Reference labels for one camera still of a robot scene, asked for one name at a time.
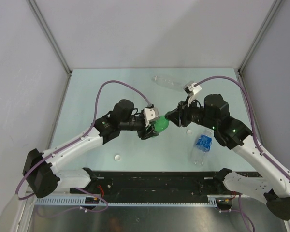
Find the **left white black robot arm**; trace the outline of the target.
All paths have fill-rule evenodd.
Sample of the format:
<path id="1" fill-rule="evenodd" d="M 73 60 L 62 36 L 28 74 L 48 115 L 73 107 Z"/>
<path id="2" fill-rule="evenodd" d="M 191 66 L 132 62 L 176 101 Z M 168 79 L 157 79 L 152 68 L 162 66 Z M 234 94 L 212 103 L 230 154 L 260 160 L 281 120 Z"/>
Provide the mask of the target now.
<path id="1" fill-rule="evenodd" d="M 96 119 L 86 131 L 70 141 L 43 152 L 31 150 L 27 154 L 23 176 L 33 194 L 44 198 L 63 188 L 94 192 L 97 181 L 92 171 L 88 168 L 63 171 L 62 168 L 78 156 L 117 138 L 121 131 L 136 131 L 142 140 L 158 136 L 154 127 L 160 117 L 157 108 L 151 105 L 138 113 L 134 113 L 134 109 L 133 102 L 120 100 L 113 110 Z"/>

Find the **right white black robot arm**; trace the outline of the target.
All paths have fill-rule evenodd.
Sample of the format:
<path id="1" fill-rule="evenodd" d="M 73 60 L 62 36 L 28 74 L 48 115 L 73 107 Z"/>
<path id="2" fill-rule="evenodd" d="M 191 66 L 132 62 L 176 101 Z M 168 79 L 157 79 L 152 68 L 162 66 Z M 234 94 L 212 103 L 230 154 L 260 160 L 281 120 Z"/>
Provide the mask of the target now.
<path id="1" fill-rule="evenodd" d="M 228 190 L 247 195 L 265 204 L 278 218 L 290 220 L 290 171 L 253 138 L 253 132 L 240 120 L 231 117 L 229 105 L 220 94 L 205 97 L 204 105 L 180 101 L 165 117 L 178 127 L 191 122 L 214 131 L 214 138 L 223 147 L 244 158 L 262 180 L 241 176 L 229 169 L 219 171 L 213 188 L 219 194 Z"/>

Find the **green plastic bottle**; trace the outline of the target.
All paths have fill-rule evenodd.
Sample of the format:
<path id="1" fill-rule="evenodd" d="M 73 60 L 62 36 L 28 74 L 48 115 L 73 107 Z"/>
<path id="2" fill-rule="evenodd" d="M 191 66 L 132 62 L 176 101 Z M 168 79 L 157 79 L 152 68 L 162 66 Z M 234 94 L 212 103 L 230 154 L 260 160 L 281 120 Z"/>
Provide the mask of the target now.
<path id="1" fill-rule="evenodd" d="M 161 133 L 168 128 L 169 120 L 165 117 L 165 115 L 162 115 L 159 117 L 159 119 L 154 121 L 153 125 L 154 125 L 154 131 L 156 133 Z"/>

